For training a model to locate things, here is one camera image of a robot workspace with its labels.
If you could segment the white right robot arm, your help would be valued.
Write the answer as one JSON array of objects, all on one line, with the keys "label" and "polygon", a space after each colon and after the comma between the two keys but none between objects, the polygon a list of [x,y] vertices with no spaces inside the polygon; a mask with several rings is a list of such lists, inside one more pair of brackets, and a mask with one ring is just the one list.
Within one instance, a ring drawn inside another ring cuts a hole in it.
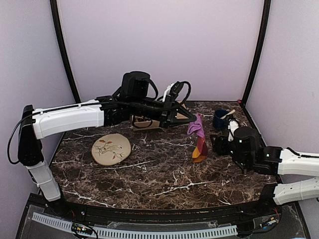
[{"label": "white right robot arm", "polygon": [[260,144],[259,132],[247,126],[230,130],[227,136],[211,135],[213,151],[229,155],[243,174],[255,172],[262,175],[304,175],[308,180],[295,183],[275,183],[264,186],[260,201],[254,211],[265,216],[276,205],[319,197],[318,154],[296,152],[287,147]]}]

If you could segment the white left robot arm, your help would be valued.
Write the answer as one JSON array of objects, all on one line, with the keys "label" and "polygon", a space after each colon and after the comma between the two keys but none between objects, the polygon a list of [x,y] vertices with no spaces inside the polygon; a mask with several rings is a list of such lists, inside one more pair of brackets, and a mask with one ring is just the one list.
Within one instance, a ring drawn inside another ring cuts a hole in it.
[{"label": "white left robot arm", "polygon": [[66,131],[118,125],[131,116],[144,117],[159,122],[162,128],[179,126],[196,121],[182,103],[168,97],[165,102],[130,99],[121,101],[116,97],[97,97],[87,102],[49,109],[24,108],[21,120],[13,132],[18,132],[16,164],[27,168],[51,202],[51,209],[59,217],[70,213],[70,205],[62,200],[62,192],[42,154],[41,140]]}]

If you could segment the black front rail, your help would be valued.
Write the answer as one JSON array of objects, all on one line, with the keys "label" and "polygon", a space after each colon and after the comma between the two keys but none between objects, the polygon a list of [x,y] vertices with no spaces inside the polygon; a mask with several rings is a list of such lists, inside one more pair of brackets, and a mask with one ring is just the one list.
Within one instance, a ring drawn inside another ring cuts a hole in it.
[{"label": "black front rail", "polygon": [[80,222],[104,223],[110,221],[131,223],[186,223],[215,220],[218,222],[245,222],[261,216],[276,214],[270,202],[249,203],[190,210],[133,210],[90,206],[71,202],[44,202],[46,211]]}]

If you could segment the black left frame post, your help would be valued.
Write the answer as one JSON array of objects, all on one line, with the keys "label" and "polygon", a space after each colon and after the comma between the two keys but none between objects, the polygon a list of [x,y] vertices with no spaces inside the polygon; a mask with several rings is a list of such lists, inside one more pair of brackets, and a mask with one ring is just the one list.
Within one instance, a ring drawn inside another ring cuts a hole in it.
[{"label": "black left frame post", "polygon": [[50,0],[50,8],[51,8],[51,15],[52,15],[52,20],[53,20],[53,25],[55,29],[55,35],[59,47],[59,52],[60,56],[62,59],[62,63],[64,66],[65,74],[67,77],[67,81],[73,96],[73,99],[75,103],[80,103],[80,95],[78,92],[78,89],[76,87],[75,79],[73,76],[73,72],[71,69],[71,64],[68,58],[68,53],[64,41],[64,36],[63,36],[63,30],[62,30],[62,25],[61,25],[61,20],[60,20],[60,15],[59,15],[59,9],[58,9],[58,1],[57,0]]}]

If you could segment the round beige plate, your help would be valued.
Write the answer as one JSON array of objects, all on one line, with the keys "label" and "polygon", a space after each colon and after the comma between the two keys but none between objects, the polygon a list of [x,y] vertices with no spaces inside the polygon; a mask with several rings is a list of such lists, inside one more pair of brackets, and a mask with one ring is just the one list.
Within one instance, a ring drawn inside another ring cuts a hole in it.
[{"label": "round beige plate", "polygon": [[124,161],[131,154],[129,140],[121,134],[107,134],[92,146],[93,159],[100,165],[112,166]]}]

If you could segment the black frame post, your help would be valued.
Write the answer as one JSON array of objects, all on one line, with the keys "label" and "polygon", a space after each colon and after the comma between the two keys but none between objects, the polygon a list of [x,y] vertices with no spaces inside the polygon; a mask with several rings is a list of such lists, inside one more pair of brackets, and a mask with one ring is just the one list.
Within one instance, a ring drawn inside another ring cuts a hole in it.
[{"label": "black frame post", "polygon": [[59,47],[59,52],[60,56],[62,59],[62,63],[64,66],[65,74],[67,77],[67,81],[73,96],[73,99],[75,103],[80,103],[80,95],[78,92],[78,89],[76,87],[75,79],[73,76],[73,72],[71,69],[71,64],[68,58],[68,53],[64,41],[64,36],[63,36],[63,30],[62,30],[62,25],[61,25],[61,20],[60,20],[60,15],[59,15],[59,9],[58,9],[58,1],[57,0],[50,0],[50,8],[51,8],[51,15],[52,15],[52,20],[53,20],[53,25],[55,29],[55,35]]},{"label": "black frame post", "polygon": [[258,38],[257,38],[255,53],[254,53],[250,73],[248,76],[247,84],[245,87],[245,91],[244,91],[243,97],[241,99],[241,103],[244,106],[247,105],[247,102],[249,100],[249,96],[250,96],[250,93],[251,93],[251,90],[253,87],[253,83],[255,80],[255,76],[257,73],[257,69],[259,66],[259,61],[261,58],[264,40],[265,40],[265,36],[266,36],[266,31],[267,31],[267,26],[268,26],[270,9],[271,9],[271,0],[264,0],[260,29],[259,29],[259,34],[258,34]]}]

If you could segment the purple maroon striped sock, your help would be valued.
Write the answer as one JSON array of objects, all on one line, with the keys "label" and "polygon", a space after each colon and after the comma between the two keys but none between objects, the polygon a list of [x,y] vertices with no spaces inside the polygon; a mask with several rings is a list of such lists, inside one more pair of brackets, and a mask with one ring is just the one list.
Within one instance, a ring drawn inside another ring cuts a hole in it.
[{"label": "purple maroon striped sock", "polygon": [[208,156],[208,147],[202,123],[202,115],[196,114],[196,121],[188,125],[187,134],[195,133],[197,135],[197,145],[192,153],[192,161],[194,163],[202,162]]}]

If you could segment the wooden compartment tray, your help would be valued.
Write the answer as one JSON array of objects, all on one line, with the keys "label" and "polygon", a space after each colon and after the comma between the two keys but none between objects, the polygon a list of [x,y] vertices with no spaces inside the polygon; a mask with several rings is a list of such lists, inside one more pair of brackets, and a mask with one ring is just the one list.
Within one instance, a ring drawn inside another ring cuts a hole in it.
[{"label": "wooden compartment tray", "polygon": [[185,107],[184,104],[180,104],[177,102],[175,106],[172,108],[163,109],[162,102],[154,101],[154,102],[147,102],[145,106],[142,108],[137,108],[137,111],[132,115],[132,125],[136,130],[142,129],[155,129],[160,128],[160,116],[162,111],[177,109],[179,107]]}]

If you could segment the black right frame post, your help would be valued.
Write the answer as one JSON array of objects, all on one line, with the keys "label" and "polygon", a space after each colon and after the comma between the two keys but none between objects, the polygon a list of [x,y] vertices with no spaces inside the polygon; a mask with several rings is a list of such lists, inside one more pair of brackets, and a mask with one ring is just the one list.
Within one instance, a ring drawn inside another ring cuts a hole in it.
[{"label": "black right frame post", "polygon": [[258,34],[258,38],[257,38],[255,53],[254,53],[250,73],[248,76],[247,84],[245,87],[245,91],[244,91],[243,97],[241,99],[241,103],[244,106],[247,105],[247,102],[249,100],[249,96],[250,96],[250,93],[251,93],[251,90],[253,87],[253,83],[255,80],[255,76],[257,73],[257,69],[259,66],[259,61],[261,58],[264,40],[265,40],[265,36],[266,36],[266,31],[267,31],[267,26],[268,26],[270,9],[271,9],[271,0],[264,0],[260,29],[259,29],[259,34]]}]

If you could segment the blue enamel mug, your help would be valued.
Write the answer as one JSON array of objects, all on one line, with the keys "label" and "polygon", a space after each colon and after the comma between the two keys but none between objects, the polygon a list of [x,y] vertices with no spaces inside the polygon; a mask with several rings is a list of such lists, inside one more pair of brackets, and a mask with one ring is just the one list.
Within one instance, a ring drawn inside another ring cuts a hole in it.
[{"label": "blue enamel mug", "polygon": [[222,119],[228,113],[227,110],[219,109],[214,112],[213,127],[217,130],[223,130],[226,128],[226,119]]}]

